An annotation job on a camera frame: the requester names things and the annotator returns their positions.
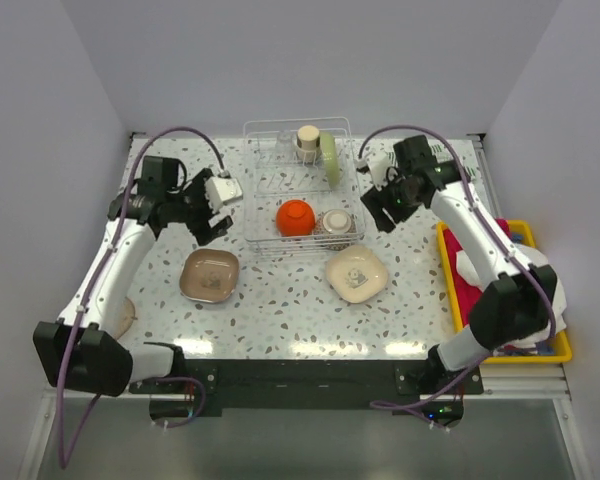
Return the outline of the brown square panda plate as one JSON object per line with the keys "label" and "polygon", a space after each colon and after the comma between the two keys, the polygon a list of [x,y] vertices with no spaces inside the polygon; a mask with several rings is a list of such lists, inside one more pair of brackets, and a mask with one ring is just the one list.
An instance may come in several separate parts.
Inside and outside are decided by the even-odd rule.
{"label": "brown square panda plate", "polygon": [[181,294],[192,301],[217,304],[234,292],[240,265],[231,252],[197,249],[185,260],[179,279]]}

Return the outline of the patterned round bowl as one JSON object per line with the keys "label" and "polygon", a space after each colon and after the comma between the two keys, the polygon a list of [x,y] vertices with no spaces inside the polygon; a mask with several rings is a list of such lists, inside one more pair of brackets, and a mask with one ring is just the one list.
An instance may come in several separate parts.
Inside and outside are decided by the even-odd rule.
{"label": "patterned round bowl", "polygon": [[343,209],[320,213],[313,230],[318,245],[332,251],[341,251],[351,246],[356,233],[353,216]]}

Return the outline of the green square panda plate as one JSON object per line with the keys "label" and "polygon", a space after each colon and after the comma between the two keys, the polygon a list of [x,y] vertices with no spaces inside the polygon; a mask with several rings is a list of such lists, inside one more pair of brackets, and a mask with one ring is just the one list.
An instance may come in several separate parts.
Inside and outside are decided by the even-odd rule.
{"label": "green square panda plate", "polygon": [[328,185],[336,190],[340,183],[340,165],[335,137],[328,131],[320,132],[320,150]]}

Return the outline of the cream square panda plate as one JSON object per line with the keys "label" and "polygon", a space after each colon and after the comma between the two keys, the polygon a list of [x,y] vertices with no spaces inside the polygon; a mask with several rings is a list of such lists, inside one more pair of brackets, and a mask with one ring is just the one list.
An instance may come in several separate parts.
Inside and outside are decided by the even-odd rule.
{"label": "cream square panda plate", "polygon": [[352,245],[326,262],[327,281],[346,302],[360,304],[369,300],[388,282],[383,262],[366,246]]}

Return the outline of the orange round bowl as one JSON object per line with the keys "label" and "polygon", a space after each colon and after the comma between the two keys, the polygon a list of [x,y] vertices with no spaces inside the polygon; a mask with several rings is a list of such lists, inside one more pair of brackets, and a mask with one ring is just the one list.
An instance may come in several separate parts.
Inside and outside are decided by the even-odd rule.
{"label": "orange round bowl", "polygon": [[292,199],[284,202],[275,218],[278,232],[285,237],[310,235],[316,224],[312,207],[303,200]]}

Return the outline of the white wire dish rack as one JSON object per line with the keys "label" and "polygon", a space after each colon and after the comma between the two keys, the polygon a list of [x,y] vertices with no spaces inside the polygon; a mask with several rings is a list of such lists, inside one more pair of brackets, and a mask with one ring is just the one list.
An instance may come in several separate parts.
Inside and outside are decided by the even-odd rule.
{"label": "white wire dish rack", "polygon": [[[331,190],[323,168],[321,153],[314,164],[302,164],[296,157],[296,132],[303,125],[314,125],[330,132],[336,140],[340,183]],[[294,153],[287,162],[274,158],[276,136],[289,130],[294,136]],[[354,243],[365,235],[365,219],[359,200],[360,186],[353,159],[353,139],[349,121],[344,117],[286,120],[252,120],[244,124],[244,165],[246,179],[244,235],[247,244],[260,253],[290,254],[326,249],[318,245],[313,232],[306,236],[282,236],[275,223],[279,207],[297,199],[308,203],[315,214],[343,209],[353,216],[357,233]]]}

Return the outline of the cream steel-lined cup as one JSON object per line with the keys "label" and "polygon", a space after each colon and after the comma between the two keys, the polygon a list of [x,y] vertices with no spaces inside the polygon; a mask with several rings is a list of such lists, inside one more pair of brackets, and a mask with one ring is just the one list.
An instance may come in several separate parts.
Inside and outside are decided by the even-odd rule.
{"label": "cream steel-lined cup", "polygon": [[314,125],[303,125],[296,132],[295,152],[302,164],[314,164],[321,153],[320,130]]}

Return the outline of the clear glass cup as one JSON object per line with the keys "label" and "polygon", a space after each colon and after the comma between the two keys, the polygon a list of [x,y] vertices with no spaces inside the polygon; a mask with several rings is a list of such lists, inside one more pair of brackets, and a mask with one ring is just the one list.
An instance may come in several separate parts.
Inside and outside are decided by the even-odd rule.
{"label": "clear glass cup", "polygon": [[274,158],[278,162],[287,162],[294,153],[294,136],[289,130],[279,131],[276,136]]}

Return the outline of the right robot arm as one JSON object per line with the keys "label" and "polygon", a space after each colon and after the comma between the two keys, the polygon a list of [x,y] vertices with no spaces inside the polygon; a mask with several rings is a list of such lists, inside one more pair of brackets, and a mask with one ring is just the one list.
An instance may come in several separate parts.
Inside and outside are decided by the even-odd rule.
{"label": "right robot arm", "polygon": [[551,266],[530,260],[504,233],[479,200],[457,152],[440,162],[428,142],[432,131],[415,132],[381,161],[359,153],[356,169],[371,177],[361,200],[379,231],[392,232],[420,207],[431,210],[453,233],[484,288],[467,326],[429,350],[416,379],[423,392],[446,393],[495,350],[539,332],[555,335],[558,276]]}

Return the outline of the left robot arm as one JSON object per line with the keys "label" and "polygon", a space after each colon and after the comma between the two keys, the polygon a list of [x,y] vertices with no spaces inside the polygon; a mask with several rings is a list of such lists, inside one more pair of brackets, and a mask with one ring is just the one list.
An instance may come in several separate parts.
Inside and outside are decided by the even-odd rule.
{"label": "left robot arm", "polygon": [[147,156],[140,173],[110,204],[105,233],[83,282],[54,321],[39,323],[33,342],[51,386],[116,397],[152,379],[165,392],[187,380],[181,353],[167,343],[128,350],[113,336],[133,278],[161,232],[181,224],[200,246],[225,235],[231,217],[218,216],[241,198],[228,172],[203,168],[184,185],[176,158]]}

